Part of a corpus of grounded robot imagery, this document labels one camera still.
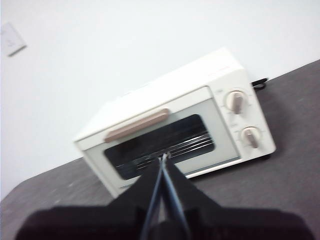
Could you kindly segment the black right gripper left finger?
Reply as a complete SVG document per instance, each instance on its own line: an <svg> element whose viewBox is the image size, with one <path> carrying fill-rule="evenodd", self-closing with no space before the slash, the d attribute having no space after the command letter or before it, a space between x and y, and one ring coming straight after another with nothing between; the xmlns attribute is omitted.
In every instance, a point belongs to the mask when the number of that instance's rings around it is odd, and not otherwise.
<svg viewBox="0 0 320 240"><path fill-rule="evenodd" d="M154 160L143 175L108 205L56 206L32 213L17 240L137 240L152 217L162 163Z"/></svg>

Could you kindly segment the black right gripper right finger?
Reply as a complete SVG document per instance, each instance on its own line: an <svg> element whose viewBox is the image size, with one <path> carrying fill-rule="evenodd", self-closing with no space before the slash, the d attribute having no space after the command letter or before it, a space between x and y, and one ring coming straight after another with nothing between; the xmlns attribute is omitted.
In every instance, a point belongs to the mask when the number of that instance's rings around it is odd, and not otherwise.
<svg viewBox="0 0 320 240"><path fill-rule="evenodd" d="M269 208L225 207L192 184L163 158L170 195L179 205L193 240L307 240L309 228L297 214Z"/></svg>

